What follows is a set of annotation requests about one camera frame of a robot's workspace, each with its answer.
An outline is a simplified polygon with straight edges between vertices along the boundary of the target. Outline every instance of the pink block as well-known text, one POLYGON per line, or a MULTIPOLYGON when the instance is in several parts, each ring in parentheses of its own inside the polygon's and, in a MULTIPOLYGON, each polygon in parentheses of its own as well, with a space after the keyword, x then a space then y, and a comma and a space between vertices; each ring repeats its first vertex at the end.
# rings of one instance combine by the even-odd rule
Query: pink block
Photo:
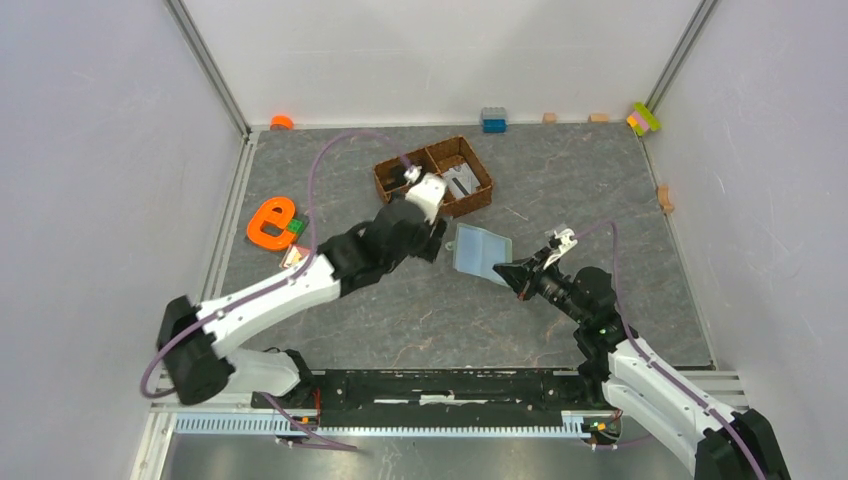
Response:
POLYGON ((630 116, 636 119, 636 121, 639 123, 639 126, 642 127, 642 130, 644 130, 646 132, 651 131, 651 125, 648 123, 647 120, 642 118, 642 115, 639 112, 634 111, 633 113, 630 114, 630 116))

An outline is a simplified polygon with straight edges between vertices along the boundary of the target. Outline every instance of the blue lego brick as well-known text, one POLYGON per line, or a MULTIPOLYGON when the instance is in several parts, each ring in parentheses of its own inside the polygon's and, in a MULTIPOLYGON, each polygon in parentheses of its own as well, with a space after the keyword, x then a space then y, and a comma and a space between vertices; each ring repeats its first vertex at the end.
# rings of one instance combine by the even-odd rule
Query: blue lego brick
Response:
POLYGON ((483 133, 503 133, 506 131, 506 120, 483 120, 483 133))

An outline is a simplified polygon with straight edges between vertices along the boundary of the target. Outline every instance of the cable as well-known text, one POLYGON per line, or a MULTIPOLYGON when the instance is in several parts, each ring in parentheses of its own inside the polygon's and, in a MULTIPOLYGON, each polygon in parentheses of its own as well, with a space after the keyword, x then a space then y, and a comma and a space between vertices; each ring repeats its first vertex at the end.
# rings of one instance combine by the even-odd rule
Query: cable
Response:
POLYGON ((292 418, 291 415, 286 413, 286 411, 283 410, 283 407, 281 407, 280 404, 277 403, 277 399, 274 398, 273 395, 271 395, 270 393, 267 393, 267 392, 259 392, 259 394, 262 395, 265 398, 265 400, 268 403, 271 404, 272 407, 274 407, 274 410, 276 410, 277 413, 279 413, 280 415, 283 416, 283 418, 288 420, 289 423, 294 428, 305 433, 307 437, 309 437, 313 440, 318 440, 319 442, 325 443, 325 445, 315 445, 315 444, 310 444, 310 443, 292 443, 291 446, 298 447, 298 448, 312 448, 312 449, 315 449, 315 450, 341 450, 343 452, 354 452, 354 451, 358 450, 354 445, 348 445, 346 443, 340 443, 340 442, 337 442, 335 440, 330 440, 327 437, 318 435, 317 433, 313 432, 312 430, 304 427, 303 424, 301 424, 300 422, 298 422, 297 420, 292 418))
MULTIPOLYGON (((675 378, 668 370, 666 370, 660 364, 658 364, 657 362, 652 360, 650 355, 648 355, 645 352, 645 350, 643 350, 642 347, 640 347, 639 344, 636 343, 636 339, 633 338, 633 333, 630 331, 630 323, 627 321, 627 318, 626 318, 626 315, 625 315, 625 312, 624 312, 624 308, 622 307, 622 303, 623 303, 622 299, 624 297, 624 294, 623 294, 623 291, 621 289, 621 285, 619 284, 620 276, 619 276, 619 271, 618 271, 618 264, 619 264, 618 225, 615 223, 615 221, 607 220, 607 221, 604 221, 604 222, 597 223, 597 224, 587 228, 586 230, 583 230, 582 232, 575 234, 574 238, 579 240, 579 239, 585 237, 586 235, 589 235, 589 234, 599 230, 601 227, 604 227, 604 226, 607 226, 607 225, 609 225, 610 228, 612 228, 612 281, 613 281, 613 288, 615 288, 616 297, 617 297, 615 303, 616 303, 616 307, 618 307, 618 314, 621 317, 621 324, 624 326, 624 333, 627 335, 627 339, 630 341, 630 344, 633 345, 633 349, 636 350, 636 352, 639 354, 639 356, 641 356, 648 365, 655 368, 657 370, 657 372, 660 373, 660 375, 665 377, 675 387, 677 387, 680 391, 685 393, 689 398, 691 398, 695 403, 697 403, 699 407, 703 408, 704 410, 707 410, 707 408, 709 407, 709 403, 707 403, 703 398, 701 398, 700 395, 698 395, 697 393, 692 391, 692 389, 690 389, 689 387, 684 385, 682 382, 677 380, 677 378, 675 378)), ((748 445, 742 440, 742 437, 740 437, 739 434, 733 429, 733 426, 730 425, 730 422, 728 422, 724 417, 722 417, 721 414, 718 413, 718 411, 716 411, 715 408, 710 408, 708 413, 713 418, 718 420, 718 422, 724 427, 724 429, 727 430, 727 433, 730 434, 731 438, 733 438, 733 441, 736 442, 736 445, 739 446, 739 450, 742 451, 742 454, 745 455, 745 458, 748 460, 748 463, 751 464, 751 468, 753 469, 754 474, 757 476, 757 479, 758 480, 766 480, 765 473, 763 473, 763 469, 760 468, 760 464, 757 463, 757 460, 754 458, 754 454, 751 452, 751 449, 748 448, 748 445)), ((643 437, 641 439, 633 440, 632 442, 626 442, 626 443, 633 445, 634 443, 637 443, 637 442, 641 443, 643 440, 647 440, 647 438, 649 438, 649 437, 643 437)))
MULTIPOLYGON (((244 297, 224 306, 223 308, 220 308, 219 311, 223 311, 224 313, 229 313, 229 312, 233 311, 234 309, 236 309, 236 308, 238 308, 238 307, 240 307, 240 306, 242 306, 242 305, 244 305, 244 304, 246 304, 250 301, 256 300, 257 298, 262 297, 263 295, 266 295, 268 293, 271 293, 271 292, 277 290, 278 288, 284 287, 290 281, 297 280, 297 278, 300 277, 301 275, 303 275, 306 272, 306 270, 309 268, 309 266, 312 265, 312 261, 315 258, 315 251, 318 248, 318 229, 316 228, 316 222, 313 221, 314 215, 315 215, 315 208, 314 208, 315 207, 315 172, 318 171, 318 165, 321 163, 321 160, 324 159, 324 155, 327 154, 327 151, 329 151, 330 148, 332 148, 334 145, 341 142, 342 140, 346 140, 346 139, 354 138, 354 137, 370 137, 370 138, 379 140, 380 142, 382 142, 383 144, 385 144, 385 145, 387 145, 391 148, 396 149, 398 151, 398 157, 399 157, 401 163, 403 163, 403 165, 407 168, 407 170, 412 168, 412 162, 409 161, 409 158, 406 156, 406 154, 404 154, 401 151, 400 147, 394 141, 392 141, 392 139, 383 135, 382 133, 374 132, 374 131, 371 131, 371 130, 356 130, 356 131, 350 131, 350 132, 342 132, 342 133, 336 135, 335 137, 333 137, 333 139, 330 140, 329 142, 327 142, 324 145, 324 147, 321 149, 321 151, 318 152, 318 155, 315 156, 315 160, 312 162, 312 167, 309 169, 309 180, 307 182, 307 187, 306 187, 306 197, 307 197, 307 206, 308 206, 308 210, 307 210, 306 215, 307 215, 307 217, 309 217, 309 225, 310 225, 310 228, 309 228, 309 232, 310 232, 309 255, 306 256, 306 259, 302 262, 301 266, 292 275, 280 280, 279 282, 276 282, 274 284, 268 285, 265 288, 257 290, 256 292, 253 292, 250 295, 245 295, 244 297)), ((195 322, 194 324, 192 324, 191 326, 189 326, 188 328, 186 328, 182 332, 175 335, 174 338, 171 339, 171 341, 166 343, 161 349, 159 349, 159 351, 156 352, 156 355, 153 356, 153 360, 150 361, 150 364, 147 365, 147 368, 144 370, 144 373, 141 375, 140 390, 141 390, 141 395, 143 397, 149 398, 149 399, 162 398, 162 397, 166 397, 168 395, 171 395, 172 393, 174 393, 176 391, 176 389, 174 389, 174 388, 171 388, 169 390, 164 390, 164 391, 161 391, 161 392, 151 392, 150 390, 148 390, 147 384, 150 383, 150 376, 153 374, 153 370, 156 369, 156 365, 158 365, 159 362, 161 362, 162 359, 165 358, 165 355, 167 355, 178 343, 185 340, 186 337, 188 337, 192 333, 196 332, 197 330, 203 328, 204 325, 206 325, 207 323, 211 322, 212 320, 214 320, 216 318, 218 318, 218 312, 217 311, 201 318, 200 320, 198 320, 197 322, 195 322)))

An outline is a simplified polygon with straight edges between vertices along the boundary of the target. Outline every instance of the small wooden block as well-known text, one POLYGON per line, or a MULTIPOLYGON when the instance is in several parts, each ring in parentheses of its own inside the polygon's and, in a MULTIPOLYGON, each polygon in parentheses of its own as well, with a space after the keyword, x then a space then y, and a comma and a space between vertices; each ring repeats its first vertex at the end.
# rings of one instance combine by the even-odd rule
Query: small wooden block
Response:
POLYGON ((674 211, 674 205, 668 199, 668 185, 657 187, 657 200, 660 202, 664 214, 668 215, 674 211))
POLYGON ((609 122, 609 115, 606 113, 593 113, 589 115, 589 121, 592 123, 607 123, 609 122))

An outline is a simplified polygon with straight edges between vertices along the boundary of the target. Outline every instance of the colorful block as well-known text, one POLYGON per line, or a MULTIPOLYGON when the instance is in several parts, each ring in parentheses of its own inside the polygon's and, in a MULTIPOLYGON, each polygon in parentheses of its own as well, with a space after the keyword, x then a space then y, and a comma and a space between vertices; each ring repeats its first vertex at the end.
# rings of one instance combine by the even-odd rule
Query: colorful block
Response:
POLYGON ((303 223, 303 221, 298 220, 296 218, 291 219, 289 224, 286 225, 286 230, 288 230, 288 231, 290 231, 294 234, 297 234, 297 235, 300 235, 301 233, 303 233, 303 230, 305 230, 305 229, 306 229, 306 224, 303 223))
POLYGON ((633 104, 633 113, 627 117, 627 124, 640 137, 647 132, 655 132, 662 128, 660 121, 657 120, 648 108, 642 103, 633 104))
POLYGON ((480 124, 483 133, 503 133, 506 131, 506 109, 503 107, 485 107, 480 111, 480 124))

